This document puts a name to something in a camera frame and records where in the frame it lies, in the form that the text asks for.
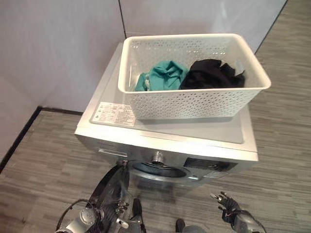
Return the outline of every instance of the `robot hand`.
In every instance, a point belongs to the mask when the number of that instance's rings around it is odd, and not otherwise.
[[[231,224],[232,229],[237,233],[267,233],[264,226],[258,222],[248,211],[242,210],[239,204],[225,192],[221,195],[210,194],[212,198],[217,199],[218,203],[225,208],[218,208],[223,212],[224,222]]]

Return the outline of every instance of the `sticker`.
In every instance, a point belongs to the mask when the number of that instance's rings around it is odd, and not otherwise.
[[[223,177],[227,174],[228,173],[226,173],[226,172],[212,171],[209,174],[205,175],[204,177],[206,177],[206,178],[220,178],[220,177]]]
[[[93,122],[134,126],[135,116],[130,105],[101,102]]]

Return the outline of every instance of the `vinyl flooring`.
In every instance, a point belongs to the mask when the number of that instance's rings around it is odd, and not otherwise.
[[[148,232],[177,218],[230,233],[208,194],[226,191],[269,233],[311,232],[311,1],[289,0],[257,57],[272,80],[250,110],[260,161],[192,189],[130,185]],[[0,174],[0,232],[54,232],[64,209],[88,198],[110,169],[74,136],[79,116],[42,111]]]

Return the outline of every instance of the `white plastic basket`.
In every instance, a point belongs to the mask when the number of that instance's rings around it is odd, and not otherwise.
[[[140,74],[160,61],[173,60],[190,68],[197,60],[210,58],[227,62],[236,74],[245,70],[245,87],[135,92]],[[118,88],[137,119],[232,117],[270,85],[257,58],[237,34],[137,36],[123,45]]]

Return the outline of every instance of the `silver washing machine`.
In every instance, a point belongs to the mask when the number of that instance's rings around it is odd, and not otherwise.
[[[112,165],[144,180],[200,185],[258,161],[248,107],[232,118],[138,120],[118,90],[119,44],[75,131]]]

